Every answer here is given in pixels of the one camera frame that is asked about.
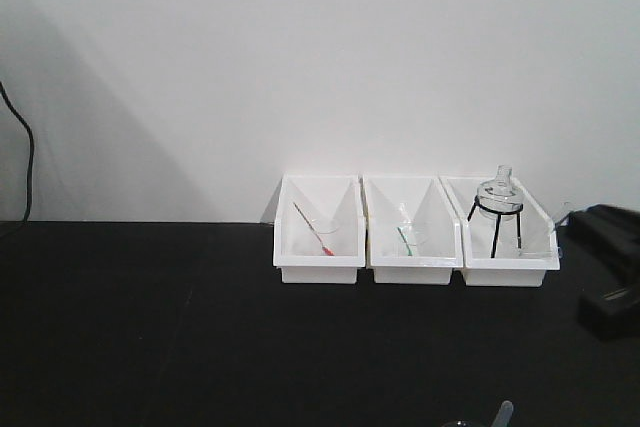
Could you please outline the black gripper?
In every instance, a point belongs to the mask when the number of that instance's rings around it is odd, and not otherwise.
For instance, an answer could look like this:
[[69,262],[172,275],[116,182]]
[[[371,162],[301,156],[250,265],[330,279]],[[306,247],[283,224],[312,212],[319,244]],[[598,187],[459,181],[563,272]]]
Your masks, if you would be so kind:
[[579,296],[577,320],[601,341],[639,335],[639,213],[597,204],[569,214],[568,237],[603,264],[620,286]]

